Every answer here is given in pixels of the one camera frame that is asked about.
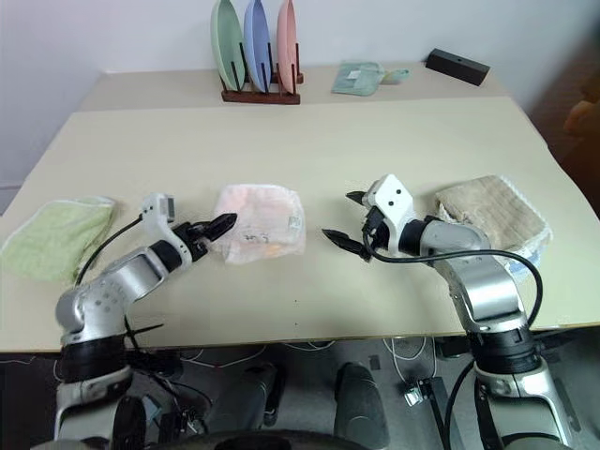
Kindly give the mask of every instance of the pink plastic bag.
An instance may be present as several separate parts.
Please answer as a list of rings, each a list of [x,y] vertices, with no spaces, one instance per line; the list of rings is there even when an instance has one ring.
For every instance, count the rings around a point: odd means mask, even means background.
[[[237,213],[235,226],[213,244],[226,263],[304,253],[304,210],[292,190],[274,185],[228,185],[220,193],[215,217],[223,213]]]

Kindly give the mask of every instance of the small green towel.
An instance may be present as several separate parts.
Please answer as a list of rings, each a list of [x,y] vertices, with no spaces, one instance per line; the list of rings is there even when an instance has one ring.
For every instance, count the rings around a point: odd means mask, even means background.
[[[400,84],[409,77],[409,70],[399,68],[385,71],[379,63],[369,61],[343,61],[337,72],[334,94],[371,96],[380,84]]]
[[[73,282],[113,220],[105,197],[46,203],[2,246],[3,267],[29,278]]]

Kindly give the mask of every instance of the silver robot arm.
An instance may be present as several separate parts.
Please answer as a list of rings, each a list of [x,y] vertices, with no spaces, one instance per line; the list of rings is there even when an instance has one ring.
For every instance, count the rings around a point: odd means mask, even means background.
[[[419,220],[413,198],[394,175],[386,175],[369,191],[347,194],[369,213],[364,243],[348,235],[323,231],[337,246],[369,261],[376,248],[393,256],[439,255],[462,250],[490,249],[480,230]],[[534,447],[561,443],[572,446],[569,421],[548,370],[535,348],[517,286],[490,255],[472,255],[429,262],[446,280],[457,315],[474,358],[482,442],[487,449]]]
[[[56,307],[64,328],[55,440],[109,443],[143,448],[145,414],[141,401],[127,397],[133,371],[127,364],[125,318],[129,307],[185,270],[234,225],[235,214],[212,222],[188,222],[171,230],[173,198],[152,194],[142,205],[144,228],[158,239],[110,264],[89,283],[65,292]]]

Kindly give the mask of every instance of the beige towel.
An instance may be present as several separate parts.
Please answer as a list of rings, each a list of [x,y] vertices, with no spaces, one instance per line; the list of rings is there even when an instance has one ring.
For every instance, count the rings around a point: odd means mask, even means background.
[[[479,228],[492,248],[518,253],[539,263],[552,231],[525,197],[503,177],[484,176],[436,194],[438,215],[448,222]],[[524,269],[510,262],[509,270]]]

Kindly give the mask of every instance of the towel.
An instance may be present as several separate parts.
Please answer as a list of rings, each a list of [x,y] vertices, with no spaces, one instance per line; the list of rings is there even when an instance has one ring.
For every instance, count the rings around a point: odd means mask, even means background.
[[[4,269],[47,281],[73,282],[113,220],[105,197],[46,203],[2,246]]]
[[[484,176],[436,194],[438,216],[447,222],[482,230],[492,248],[521,255],[539,265],[552,230],[535,208],[506,178]],[[515,260],[499,258],[518,280],[529,271]]]
[[[353,96],[371,96],[380,84],[400,84],[410,75],[406,68],[384,70],[379,63],[369,61],[343,61],[337,71],[334,94],[351,94]]]

